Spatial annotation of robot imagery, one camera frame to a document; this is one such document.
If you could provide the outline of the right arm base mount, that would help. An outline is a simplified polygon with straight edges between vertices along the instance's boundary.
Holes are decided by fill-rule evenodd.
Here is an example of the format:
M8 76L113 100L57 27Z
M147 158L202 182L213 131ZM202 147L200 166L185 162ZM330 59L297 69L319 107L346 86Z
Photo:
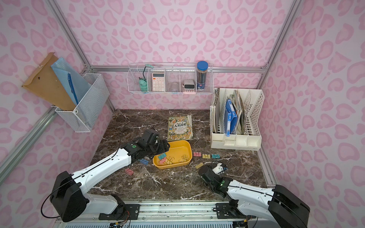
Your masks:
M218 219L255 219L256 216L244 215L238 210L238 200L216 203L213 211Z

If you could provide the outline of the yellow plastic storage tray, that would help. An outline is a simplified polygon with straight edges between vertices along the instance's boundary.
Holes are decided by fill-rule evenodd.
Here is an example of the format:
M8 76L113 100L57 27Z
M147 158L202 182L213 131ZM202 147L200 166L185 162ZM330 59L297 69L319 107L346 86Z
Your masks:
M193 158L190 143L185 140L180 140L169 142L169 144L170 149L168 152L156 155L153 158L154 166L163 170L188 165Z

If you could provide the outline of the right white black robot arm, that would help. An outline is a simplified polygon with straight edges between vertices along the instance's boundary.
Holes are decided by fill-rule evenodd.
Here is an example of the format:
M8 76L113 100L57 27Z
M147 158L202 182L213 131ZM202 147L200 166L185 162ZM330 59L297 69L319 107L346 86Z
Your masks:
M227 170L223 163L203 165L198 174L211 192L228 199L217 203L214 212L219 219L262 218L282 228L305 228L310 207L282 185L274 188L254 187L230 177L223 177Z

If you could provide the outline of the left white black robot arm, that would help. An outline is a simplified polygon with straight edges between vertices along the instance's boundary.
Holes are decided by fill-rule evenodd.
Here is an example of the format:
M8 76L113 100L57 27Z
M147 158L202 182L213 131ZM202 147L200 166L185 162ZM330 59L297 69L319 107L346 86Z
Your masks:
M60 173L48 199L63 222L85 214L98 214L101 220L129 219L125 203L116 194L95 195L89 193L90 189L133 162L153 158L169 149L170 144L155 129L147 129L141 137L121 144L106 158L74 173Z

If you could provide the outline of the blue binder clip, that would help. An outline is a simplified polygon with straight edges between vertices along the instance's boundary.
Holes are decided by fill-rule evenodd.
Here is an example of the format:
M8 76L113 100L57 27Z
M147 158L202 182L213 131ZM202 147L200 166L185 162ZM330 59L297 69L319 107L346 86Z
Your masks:
M148 165L149 164L149 161L147 161L145 159L140 159L139 161L140 161L140 163L142 163L144 165Z

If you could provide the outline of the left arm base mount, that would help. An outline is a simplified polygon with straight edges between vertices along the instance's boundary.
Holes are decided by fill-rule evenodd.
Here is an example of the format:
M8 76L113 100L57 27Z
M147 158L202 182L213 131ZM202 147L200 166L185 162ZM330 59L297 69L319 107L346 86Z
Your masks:
M111 214L101 213L98 218L99 220L124 221L126 219L138 219L140 204L125 204L116 194L112 194L111 196L117 201L118 205Z

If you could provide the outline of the yellow binder clip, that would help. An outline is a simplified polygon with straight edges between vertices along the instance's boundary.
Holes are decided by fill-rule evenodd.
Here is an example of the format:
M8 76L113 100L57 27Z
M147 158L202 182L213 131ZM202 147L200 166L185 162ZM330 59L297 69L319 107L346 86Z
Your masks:
M203 154L202 158L203 159L211 159L211 155L210 154Z
M199 169L199 168L201 168L203 165L204 165L203 163L200 163L200 164L198 164L197 166L195 166L195 168L196 168L196 169Z

